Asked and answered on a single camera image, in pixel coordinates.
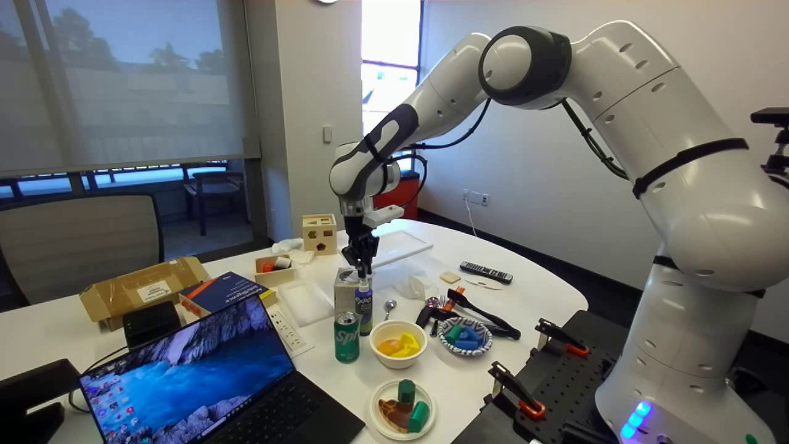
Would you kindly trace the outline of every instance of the laptop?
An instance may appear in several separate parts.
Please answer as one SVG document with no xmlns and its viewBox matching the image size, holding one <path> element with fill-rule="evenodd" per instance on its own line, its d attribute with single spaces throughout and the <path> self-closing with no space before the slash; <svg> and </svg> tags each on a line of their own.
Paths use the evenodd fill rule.
<svg viewBox="0 0 789 444">
<path fill-rule="evenodd" d="M 295 371 L 256 297 L 86 371 L 80 387 L 107 444 L 346 444 L 366 426 Z"/>
</svg>

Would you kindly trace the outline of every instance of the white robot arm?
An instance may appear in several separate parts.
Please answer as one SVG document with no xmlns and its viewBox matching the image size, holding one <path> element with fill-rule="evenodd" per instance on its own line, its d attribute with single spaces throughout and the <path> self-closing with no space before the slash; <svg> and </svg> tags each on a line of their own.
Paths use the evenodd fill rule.
<svg viewBox="0 0 789 444">
<path fill-rule="evenodd" d="M 625 352 L 595 396 L 602 420 L 622 443 L 775 443 L 726 377 L 759 295 L 789 275 L 786 188 L 631 22 L 577 42 L 533 28 L 466 38 L 362 144 L 340 149 L 330 188 L 346 256 L 369 271 L 369 229 L 387 218 L 366 212 L 398 184 L 382 174 L 387 158 L 446 133 L 485 96 L 517 110 L 580 105 L 663 239 Z M 648 417 L 631 425 L 644 402 Z"/>
</svg>

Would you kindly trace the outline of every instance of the white wall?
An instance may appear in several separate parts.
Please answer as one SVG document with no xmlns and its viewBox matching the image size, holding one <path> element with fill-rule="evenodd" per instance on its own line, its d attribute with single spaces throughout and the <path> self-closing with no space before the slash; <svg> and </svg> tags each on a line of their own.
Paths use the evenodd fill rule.
<svg viewBox="0 0 789 444">
<path fill-rule="evenodd" d="M 425 3 L 427 68 L 474 31 L 495 36 L 510 24 L 533 24 L 580 40 L 606 21 L 635 21 L 686 68 L 721 117 L 757 153 L 773 153 L 776 130 L 750 124 L 750 113 L 763 107 L 789 107 L 785 0 Z M 463 188 L 492 195 L 492 207 L 472 212 L 479 229 L 644 290 L 658 237 L 630 184 L 591 158 L 561 110 L 492 107 L 489 119 L 463 145 L 429 155 L 429 184 L 420 204 L 468 223 Z M 785 282 L 763 301 L 755 330 L 789 343 L 786 315 Z"/>
<path fill-rule="evenodd" d="M 302 237 L 302 218 L 337 212 L 334 151 L 362 133 L 360 0 L 247 0 L 266 229 Z"/>
</svg>

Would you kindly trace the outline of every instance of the laptop screen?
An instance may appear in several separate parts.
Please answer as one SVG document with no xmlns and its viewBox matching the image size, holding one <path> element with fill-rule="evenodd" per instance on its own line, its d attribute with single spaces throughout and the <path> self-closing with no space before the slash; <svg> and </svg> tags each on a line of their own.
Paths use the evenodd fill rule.
<svg viewBox="0 0 789 444">
<path fill-rule="evenodd" d="M 80 377 L 104 443 L 193 443 L 294 373 L 258 298 L 241 298 Z"/>
</svg>

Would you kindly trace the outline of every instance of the table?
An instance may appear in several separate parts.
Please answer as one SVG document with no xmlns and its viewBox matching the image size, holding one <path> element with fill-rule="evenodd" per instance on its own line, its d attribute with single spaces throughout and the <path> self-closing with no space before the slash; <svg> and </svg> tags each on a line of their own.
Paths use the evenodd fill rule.
<svg viewBox="0 0 789 444">
<path fill-rule="evenodd" d="M 374 270 L 374 320 L 385 315 L 382 304 L 387 298 L 398 301 L 398 311 L 389 319 L 414 320 L 425 298 L 414 298 L 411 291 L 405 291 L 411 290 L 408 285 L 420 282 L 425 297 L 443 297 L 450 285 L 441 282 L 441 275 L 456 271 L 462 262 L 479 262 L 510 271 L 514 285 L 485 290 L 472 285 L 475 280 L 463 280 L 462 287 L 466 287 L 466 297 L 475 306 L 494 311 L 520 328 L 520 341 L 495 339 L 485 356 L 466 360 L 452 356 L 431 339 L 429 350 L 408 371 L 382 367 L 368 341 L 362 341 L 360 360 L 344 366 L 334 356 L 334 320 L 323 319 L 302 328 L 302 336 L 313 343 L 313 348 L 295 356 L 295 367 L 366 423 L 369 392 L 387 380 L 409 377 L 425 385 L 437 402 L 437 423 L 422 443 L 452 443 L 479 414 L 483 398 L 494 391 L 494 377 L 489 376 L 492 362 L 499 360 L 517 373 L 526 366 L 531 348 L 537 345 L 537 319 L 549 319 L 563 327 L 573 313 L 588 311 L 588 298 L 547 270 L 485 239 L 411 221 L 394 221 L 379 227 L 382 239 L 398 233 L 408 233 L 431 248 Z M 210 277 L 238 271 L 251 280 L 256 256 L 261 256 L 261 253 L 207 262 L 205 270 Z M 308 264 L 299 264 L 295 277 L 315 285 L 330 297 L 335 271 L 344 264 L 340 254 L 323 254 Z M 0 377 L 18 376 L 56 359 L 69 359 L 77 371 L 85 371 L 122 345 L 124 334 L 99 334 L 77 297 L 8 311 L 0 315 Z M 69 410 L 66 423 L 51 443 L 88 444 L 102 440 L 88 414 Z M 355 443 L 387 440 L 366 426 Z"/>
</svg>

